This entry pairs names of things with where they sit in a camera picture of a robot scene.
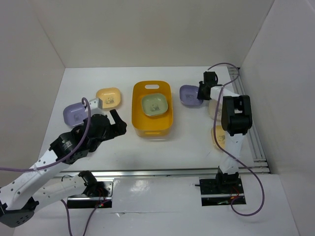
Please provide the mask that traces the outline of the purple panda plate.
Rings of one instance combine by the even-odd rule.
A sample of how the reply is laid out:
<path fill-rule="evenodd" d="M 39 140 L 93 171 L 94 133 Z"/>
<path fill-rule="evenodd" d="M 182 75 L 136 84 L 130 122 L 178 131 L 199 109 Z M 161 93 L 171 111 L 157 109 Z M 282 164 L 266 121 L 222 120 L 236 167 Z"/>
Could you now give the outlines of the purple panda plate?
<path fill-rule="evenodd" d="M 182 85 L 179 89 L 180 101 L 188 107 L 198 107 L 202 105 L 203 100 L 198 99 L 199 87 L 193 85 Z"/>

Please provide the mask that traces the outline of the green panda plate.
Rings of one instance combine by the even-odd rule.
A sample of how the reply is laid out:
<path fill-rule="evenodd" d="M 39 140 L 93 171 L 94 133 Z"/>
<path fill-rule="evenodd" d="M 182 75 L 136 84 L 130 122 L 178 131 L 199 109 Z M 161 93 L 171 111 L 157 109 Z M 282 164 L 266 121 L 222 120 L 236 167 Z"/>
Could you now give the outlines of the green panda plate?
<path fill-rule="evenodd" d="M 166 97 L 161 93 L 145 95 L 141 99 L 141 106 L 143 113 L 148 117 L 160 116 L 168 110 Z"/>

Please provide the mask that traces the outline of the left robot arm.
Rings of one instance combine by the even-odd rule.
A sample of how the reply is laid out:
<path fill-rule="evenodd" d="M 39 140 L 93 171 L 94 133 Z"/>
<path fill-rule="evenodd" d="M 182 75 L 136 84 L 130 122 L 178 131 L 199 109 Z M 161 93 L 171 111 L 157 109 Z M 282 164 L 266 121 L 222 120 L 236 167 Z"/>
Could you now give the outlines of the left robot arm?
<path fill-rule="evenodd" d="M 73 195 L 92 196 L 101 185 L 90 171 L 81 171 L 56 184 L 47 185 L 59 172 L 77 160 L 96 151 L 107 140 L 126 133 L 126 123 L 115 109 L 106 115 L 95 114 L 82 125 L 62 133 L 32 166 L 31 172 L 20 175 L 0 189 L 0 221 L 10 228 L 21 226 L 40 209 Z"/>

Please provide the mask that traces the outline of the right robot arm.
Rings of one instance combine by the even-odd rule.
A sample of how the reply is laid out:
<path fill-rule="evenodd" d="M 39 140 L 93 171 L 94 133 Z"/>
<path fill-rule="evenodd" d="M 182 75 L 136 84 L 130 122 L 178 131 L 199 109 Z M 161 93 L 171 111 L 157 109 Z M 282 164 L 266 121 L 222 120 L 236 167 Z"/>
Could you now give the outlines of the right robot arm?
<path fill-rule="evenodd" d="M 214 122 L 221 110 L 220 123 L 225 131 L 224 152 L 218 167 L 215 188 L 221 193 L 227 192 L 239 176 L 238 159 L 245 135 L 252 127 L 251 100 L 248 95 L 233 93 L 218 84 L 215 72 L 204 72 L 199 82 L 197 98 L 216 102 Z"/>

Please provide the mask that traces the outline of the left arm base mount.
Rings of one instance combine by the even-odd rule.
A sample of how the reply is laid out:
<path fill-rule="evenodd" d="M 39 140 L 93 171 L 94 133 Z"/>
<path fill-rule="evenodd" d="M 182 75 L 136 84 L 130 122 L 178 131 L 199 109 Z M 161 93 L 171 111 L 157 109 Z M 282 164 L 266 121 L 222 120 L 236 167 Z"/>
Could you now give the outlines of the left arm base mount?
<path fill-rule="evenodd" d="M 90 195 L 73 195 L 67 198 L 69 209 L 111 208 L 114 180 L 103 178 L 97 181 L 96 190 Z"/>

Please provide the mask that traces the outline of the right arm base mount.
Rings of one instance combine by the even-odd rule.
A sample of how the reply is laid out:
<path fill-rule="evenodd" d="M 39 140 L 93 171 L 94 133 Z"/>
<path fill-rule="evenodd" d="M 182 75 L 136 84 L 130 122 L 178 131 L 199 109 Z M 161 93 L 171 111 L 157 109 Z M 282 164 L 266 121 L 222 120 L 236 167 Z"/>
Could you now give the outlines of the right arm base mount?
<path fill-rule="evenodd" d="M 242 181 L 239 178 L 233 185 L 219 187 L 215 179 L 200 179 L 194 185 L 199 188 L 201 204 L 206 206 L 227 206 L 234 200 L 235 205 L 245 205 L 246 198 Z"/>

